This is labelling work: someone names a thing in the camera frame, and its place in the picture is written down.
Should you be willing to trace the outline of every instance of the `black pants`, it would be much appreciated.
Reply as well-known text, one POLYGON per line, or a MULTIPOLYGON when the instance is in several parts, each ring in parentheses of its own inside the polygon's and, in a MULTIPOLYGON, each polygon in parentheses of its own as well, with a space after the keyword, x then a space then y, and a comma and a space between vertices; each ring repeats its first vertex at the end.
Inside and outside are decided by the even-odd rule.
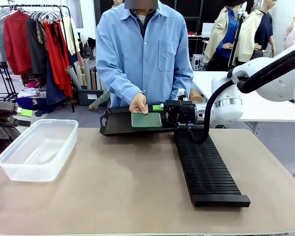
POLYGON ((207 71, 228 71, 229 58, 214 55, 213 59, 207 64, 207 71))

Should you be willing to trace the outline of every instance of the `navy t-shirt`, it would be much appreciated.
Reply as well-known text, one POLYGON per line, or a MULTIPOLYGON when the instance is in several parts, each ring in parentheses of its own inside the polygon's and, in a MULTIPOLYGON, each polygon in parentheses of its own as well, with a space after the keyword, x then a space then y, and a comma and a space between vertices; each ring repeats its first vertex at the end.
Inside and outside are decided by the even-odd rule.
POLYGON ((255 34, 255 43, 261 45, 262 50, 265 50, 267 48, 270 37, 273 35, 273 26, 271 15, 264 12, 263 14, 264 15, 255 34))

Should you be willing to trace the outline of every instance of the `red garment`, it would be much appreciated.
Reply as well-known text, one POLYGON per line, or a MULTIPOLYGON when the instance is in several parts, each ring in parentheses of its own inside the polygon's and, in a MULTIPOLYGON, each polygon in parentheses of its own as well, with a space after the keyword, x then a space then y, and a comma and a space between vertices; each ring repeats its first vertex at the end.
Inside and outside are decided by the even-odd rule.
POLYGON ((31 70, 30 48, 26 20, 30 16, 17 11, 4 21, 4 40, 7 60, 15 75, 31 70))
POLYGON ((60 24, 59 22, 53 24, 44 22, 43 26, 46 32, 47 50, 55 84, 64 91, 66 96, 72 97, 71 77, 65 71, 67 66, 70 65, 70 60, 60 24))

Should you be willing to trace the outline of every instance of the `gray floor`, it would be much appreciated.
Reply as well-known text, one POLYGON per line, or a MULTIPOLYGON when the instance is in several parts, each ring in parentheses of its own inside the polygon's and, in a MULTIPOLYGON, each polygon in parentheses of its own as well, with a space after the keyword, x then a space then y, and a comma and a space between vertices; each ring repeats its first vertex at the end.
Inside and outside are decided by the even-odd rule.
MULTIPOLYGON (((17 91, 23 88, 17 78, 13 79, 17 91)), ((0 78, 0 92, 4 92, 2 79, 0 78)), ((41 118, 55 119, 75 119, 79 122, 79 127, 99 128, 100 117, 104 114, 104 109, 98 111, 89 111, 88 107, 76 106, 76 112, 72 113, 70 106, 47 114, 41 118)), ((36 121, 40 118, 33 117, 31 120, 36 121)), ((244 128, 251 130, 245 123, 235 123, 229 128, 244 128)), ((278 158, 278 160, 289 170, 291 175, 295 173, 295 123, 283 122, 263 122, 261 123, 261 132, 259 140, 278 158)))

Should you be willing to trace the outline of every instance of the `black hat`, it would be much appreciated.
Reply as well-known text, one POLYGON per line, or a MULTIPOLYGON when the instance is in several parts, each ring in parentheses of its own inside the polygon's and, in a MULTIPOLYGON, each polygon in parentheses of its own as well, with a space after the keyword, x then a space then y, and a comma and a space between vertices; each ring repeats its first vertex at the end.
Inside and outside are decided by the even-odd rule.
POLYGON ((245 3, 247 0, 224 0, 226 6, 234 7, 245 3))

